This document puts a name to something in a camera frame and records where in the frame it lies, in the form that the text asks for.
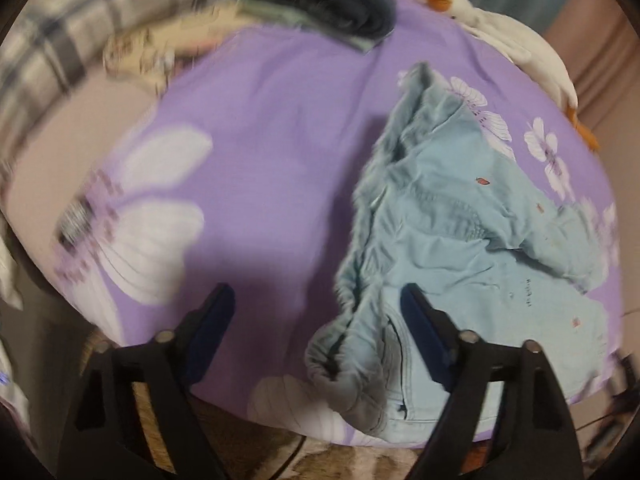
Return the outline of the purple floral bedsheet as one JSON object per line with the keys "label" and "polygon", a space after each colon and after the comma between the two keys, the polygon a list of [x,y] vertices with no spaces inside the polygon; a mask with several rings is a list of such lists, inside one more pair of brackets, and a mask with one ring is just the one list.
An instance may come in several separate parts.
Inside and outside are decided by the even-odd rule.
{"label": "purple floral bedsheet", "polygon": [[65,211],[55,267],[63,296],[126,346],[177,325],[225,282],[235,314],[197,396],[320,440],[410,445],[345,422],[311,382],[305,356],[340,314],[335,280],[352,237],[352,196],[418,64],[439,74],[486,142],[538,190],[587,207],[606,272],[590,296],[608,316],[608,354],[584,393],[600,386],[622,310],[608,179],[536,82],[407,0],[393,35],[369,53],[258,26],[179,76]]}

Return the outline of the green folded garment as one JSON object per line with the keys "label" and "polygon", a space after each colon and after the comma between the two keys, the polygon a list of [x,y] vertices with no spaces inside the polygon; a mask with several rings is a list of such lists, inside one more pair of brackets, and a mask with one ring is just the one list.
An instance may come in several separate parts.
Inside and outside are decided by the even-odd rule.
{"label": "green folded garment", "polygon": [[294,6],[284,6],[264,0],[240,0],[243,13],[258,18],[259,21],[286,27],[308,29],[335,39],[361,52],[369,52],[377,47],[393,32],[395,8],[390,18],[384,13],[370,13],[360,8],[356,14],[341,10],[321,10],[316,18],[305,10]]}

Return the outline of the pink curtain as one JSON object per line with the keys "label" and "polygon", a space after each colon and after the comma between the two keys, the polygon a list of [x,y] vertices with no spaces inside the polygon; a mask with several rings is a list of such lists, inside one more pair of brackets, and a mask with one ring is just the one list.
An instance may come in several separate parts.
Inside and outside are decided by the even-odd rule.
{"label": "pink curtain", "polygon": [[594,129],[639,73],[639,37],[617,0],[566,0],[544,38],[578,95],[578,117]]}

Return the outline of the white goose plush toy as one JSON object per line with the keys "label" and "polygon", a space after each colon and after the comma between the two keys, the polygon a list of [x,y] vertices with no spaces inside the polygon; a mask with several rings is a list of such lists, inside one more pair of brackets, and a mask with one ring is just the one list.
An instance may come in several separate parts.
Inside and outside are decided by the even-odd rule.
{"label": "white goose plush toy", "polygon": [[578,96],[570,74],[543,36],[515,18],[473,6],[470,0],[425,0],[425,3],[518,66],[555,102],[590,151],[599,151],[596,136],[578,119]]}

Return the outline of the cream cartoon print cloth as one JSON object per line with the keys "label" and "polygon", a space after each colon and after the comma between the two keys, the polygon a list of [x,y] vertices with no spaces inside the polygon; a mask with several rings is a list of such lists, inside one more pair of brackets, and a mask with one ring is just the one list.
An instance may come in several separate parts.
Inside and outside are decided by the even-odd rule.
{"label": "cream cartoon print cloth", "polygon": [[141,84],[162,96],[171,81],[240,30],[257,25],[234,2],[146,24],[111,36],[102,54],[107,75]]}

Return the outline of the plaid pillow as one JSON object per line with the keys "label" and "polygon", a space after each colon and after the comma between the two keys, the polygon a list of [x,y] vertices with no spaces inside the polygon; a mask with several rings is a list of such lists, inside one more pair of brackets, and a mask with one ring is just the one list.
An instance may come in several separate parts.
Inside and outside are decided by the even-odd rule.
{"label": "plaid pillow", "polygon": [[28,6],[1,46],[1,163],[9,167],[29,130],[85,77],[115,32],[213,0],[44,0]]}

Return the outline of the light blue denim pants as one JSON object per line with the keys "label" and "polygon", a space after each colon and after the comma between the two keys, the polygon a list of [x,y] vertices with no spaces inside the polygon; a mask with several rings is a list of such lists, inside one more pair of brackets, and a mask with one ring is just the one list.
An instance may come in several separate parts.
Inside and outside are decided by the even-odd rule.
{"label": "light blue denim pants", "polygon": [[400,312],[409,283],[462,330],[506,346],[538,341],[567,399],[602,376],[608,316],[590,294],[606,272],[587,207],[538,190],[427,65],[405,76],[352,201],[341,311],[305,356],[350,426],[421,443],[446,403]]}

